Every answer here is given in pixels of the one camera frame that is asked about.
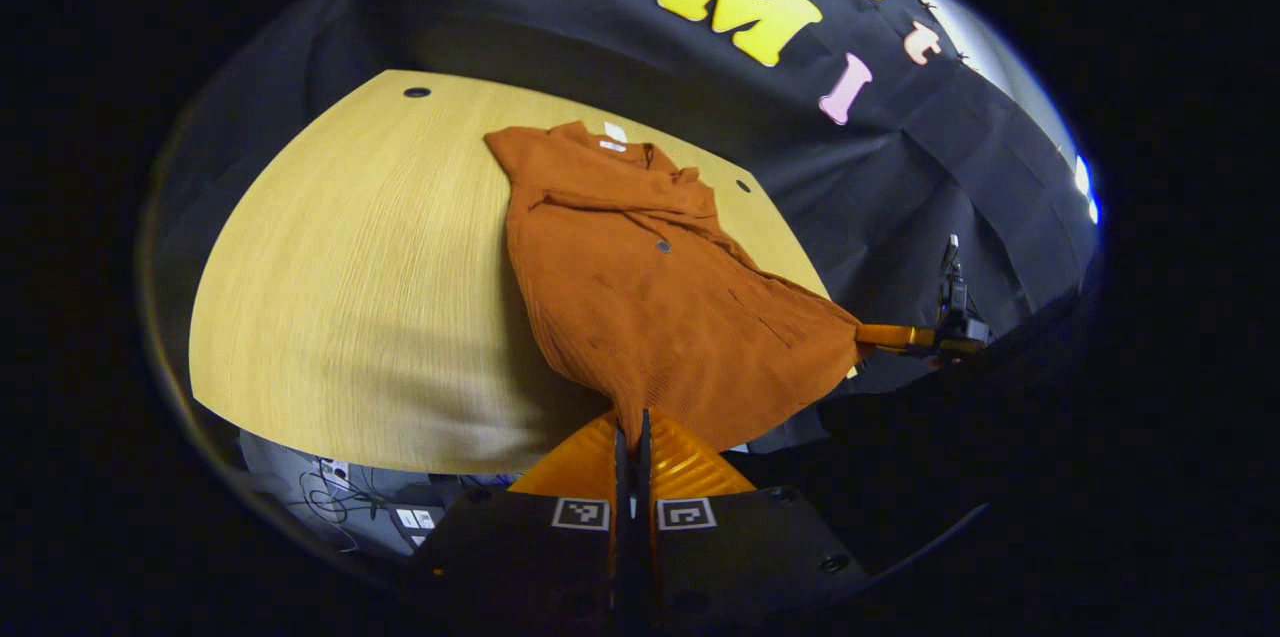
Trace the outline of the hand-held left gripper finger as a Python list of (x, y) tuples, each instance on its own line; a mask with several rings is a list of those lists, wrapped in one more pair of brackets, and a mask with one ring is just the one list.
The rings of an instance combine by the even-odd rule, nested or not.
[(415, 558), (448, 634), (604, 634), (631, 510), (616, 414), (566, 437), (504, 489), (474, 487)]
[(672, 414), (644, 414), (637, 565), (658, 634), (795, 634), (870, 585), (790, 485), (755, 486)]

